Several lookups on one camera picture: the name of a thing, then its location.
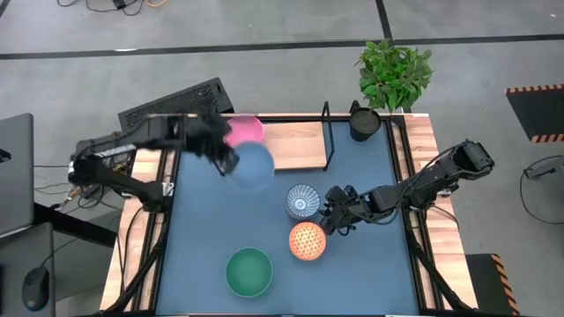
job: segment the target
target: green bowl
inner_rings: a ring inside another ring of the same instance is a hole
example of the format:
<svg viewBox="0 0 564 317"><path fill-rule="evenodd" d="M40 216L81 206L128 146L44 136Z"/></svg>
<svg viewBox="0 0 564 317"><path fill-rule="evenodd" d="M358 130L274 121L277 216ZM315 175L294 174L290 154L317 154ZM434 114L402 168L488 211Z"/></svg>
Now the green bowl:
<svg viewBox="0 0 564 317"><path fill-rule="evenodd" d="M235 294L254 298L272 282L272 262L263 251L245 247L231 256L226 267L227 285Z"/></svg>

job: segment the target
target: green plant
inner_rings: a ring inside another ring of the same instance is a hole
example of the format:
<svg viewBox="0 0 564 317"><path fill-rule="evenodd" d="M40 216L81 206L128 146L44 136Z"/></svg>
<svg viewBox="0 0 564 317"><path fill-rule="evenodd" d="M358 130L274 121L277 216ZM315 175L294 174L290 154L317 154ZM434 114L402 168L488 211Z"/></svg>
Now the green plant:
<svg viewBox="0 0 564 317"><path fill-rule="evenodd" d="M391 47L388 40L378 45L367 42L360 55L360 90L372 108L385 108L390 112L398 107L409 108L427 88L431 68L427 60L431 51L419 54L417 49Z"/></svg>

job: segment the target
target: blue mat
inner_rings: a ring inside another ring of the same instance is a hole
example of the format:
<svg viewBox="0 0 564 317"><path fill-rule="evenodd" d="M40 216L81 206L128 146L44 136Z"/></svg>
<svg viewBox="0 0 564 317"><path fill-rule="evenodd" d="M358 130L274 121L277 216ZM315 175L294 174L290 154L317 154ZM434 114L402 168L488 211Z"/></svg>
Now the blue mat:
<svg viewBox="0 0 564 317"><path fill-rule="evenodd" d="M329 170L276 172L257 195L237 189L206 159L182 154L156 313L416 314L417 302L401 217L390 225L358 224L346 237L328 237L324 254L302 262L289 250L297 222L286 193L297 183L324 197L335 185L359 192L394 183L386 131L353 141L347 122L333 123ZM243 247L270 256L274 276L255 299L234 295L226 263Z"/></svg>

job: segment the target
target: orange patterned ball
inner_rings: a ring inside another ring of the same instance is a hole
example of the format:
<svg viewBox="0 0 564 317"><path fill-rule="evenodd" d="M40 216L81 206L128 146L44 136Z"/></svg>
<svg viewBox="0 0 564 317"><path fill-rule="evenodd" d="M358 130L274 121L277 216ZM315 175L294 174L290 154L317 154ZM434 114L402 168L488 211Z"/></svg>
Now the orange patterned ball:
<svg viewBox="0 0 564 317"><path fill-rule="evenodd" d="M300 260L317 259L325 250L326 243L323 229L314 223L303 222L290 231L290 250Z"/></svg>

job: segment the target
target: pink bowl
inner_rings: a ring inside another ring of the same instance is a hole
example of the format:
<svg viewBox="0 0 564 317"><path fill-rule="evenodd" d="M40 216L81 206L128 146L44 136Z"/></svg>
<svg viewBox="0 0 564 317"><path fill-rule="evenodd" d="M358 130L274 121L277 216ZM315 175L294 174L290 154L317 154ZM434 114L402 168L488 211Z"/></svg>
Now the pink bowl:
<svg viewBox="0 0 564 317"><path fill-rule="evenodd" d="M226 143L235 147L245 142L261 143L264 139L264 126L255 117L238 116L228 122L231 132L226 136Z"/></svg>

